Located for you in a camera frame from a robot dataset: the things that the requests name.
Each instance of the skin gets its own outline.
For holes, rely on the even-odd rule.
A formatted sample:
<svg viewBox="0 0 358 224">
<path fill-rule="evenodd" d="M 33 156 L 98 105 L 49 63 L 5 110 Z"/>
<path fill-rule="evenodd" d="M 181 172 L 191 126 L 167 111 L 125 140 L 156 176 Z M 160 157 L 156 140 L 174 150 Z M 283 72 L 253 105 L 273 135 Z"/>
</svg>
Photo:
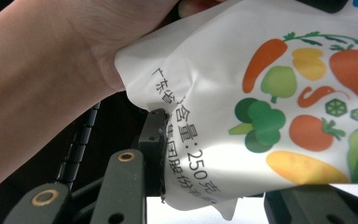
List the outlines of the skin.
<svg viewBox="0 0 358 224">
<path fill-rule="evenodd" d="M 0 13 L 0 183 L 66 125 L 124 91 L 116 52 L 178 0 L 15 0 Z M 215 0 L 185 0 L 183 17 Z"/>
</svg>

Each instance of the food package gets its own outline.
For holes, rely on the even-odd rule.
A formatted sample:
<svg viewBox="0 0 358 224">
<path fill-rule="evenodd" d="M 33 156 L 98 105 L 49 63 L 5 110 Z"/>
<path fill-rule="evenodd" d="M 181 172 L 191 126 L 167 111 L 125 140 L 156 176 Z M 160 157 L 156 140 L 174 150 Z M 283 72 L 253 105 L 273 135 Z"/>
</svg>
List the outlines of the food package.
<svg viewBox="0 0 358 224">
<path fill-rule="evenodd" d="M 166 202 L 213 205 L 358 183 L 358 0 L 329 14 L 228 0 L 117 54 L 130 100 L 165 109 Z"/>
</svg>

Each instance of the forearm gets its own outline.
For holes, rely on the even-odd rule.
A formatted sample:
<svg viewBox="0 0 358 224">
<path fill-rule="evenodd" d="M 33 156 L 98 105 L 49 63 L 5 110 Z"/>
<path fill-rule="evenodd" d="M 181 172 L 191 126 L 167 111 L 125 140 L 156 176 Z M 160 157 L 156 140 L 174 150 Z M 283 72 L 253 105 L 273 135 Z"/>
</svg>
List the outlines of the forearm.
<svg viewBox="0 0 358 224">
<path fill-rule="evenodd" d="M 0 14 L 0 182 L 113 93 L 92 74 L 99 65 L 60 9 L 47 13 L 53 9 L 18 0 Z"/>
</svg>

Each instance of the dark background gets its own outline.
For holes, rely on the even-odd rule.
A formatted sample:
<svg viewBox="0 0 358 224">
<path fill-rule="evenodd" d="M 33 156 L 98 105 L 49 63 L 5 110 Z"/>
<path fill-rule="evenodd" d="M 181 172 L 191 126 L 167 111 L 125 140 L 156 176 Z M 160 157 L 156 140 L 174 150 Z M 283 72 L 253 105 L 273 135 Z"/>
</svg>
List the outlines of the dark background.
<svg viewBox="0 0 358 224">
<path fill-rule="evenodd" d="M 0 10 L 10 2 L 0 0 Z M 103 176 L 110 156 L 116 151 L 130 148 L 134 137 L 142 130 L 146 115 L 147 112 L 129 102 L 125 92 L 102 101 L 73 190 Z M 61 158 L 69 147 L 78 123 L 80 119 L 68 125 L 0 185 L 0 223 L 25 193 L 54 182 Z"/>
</svg>

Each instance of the white plastic bag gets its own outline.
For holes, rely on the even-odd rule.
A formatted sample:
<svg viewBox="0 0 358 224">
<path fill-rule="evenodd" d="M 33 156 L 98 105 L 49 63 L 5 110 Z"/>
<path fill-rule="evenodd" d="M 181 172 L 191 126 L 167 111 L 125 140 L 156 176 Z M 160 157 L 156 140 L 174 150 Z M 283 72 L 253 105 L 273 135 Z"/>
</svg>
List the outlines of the white plastic bag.
<svg viewBox="0 0 358 224">
<path fill-rule="evenodd" d="M 304 184 L 358 182 L 358 1 L 327 14 L 233 0 L 123 49 L 130 100 L 164 108 L 166 202 L 213 205 Z"/>
</svg>

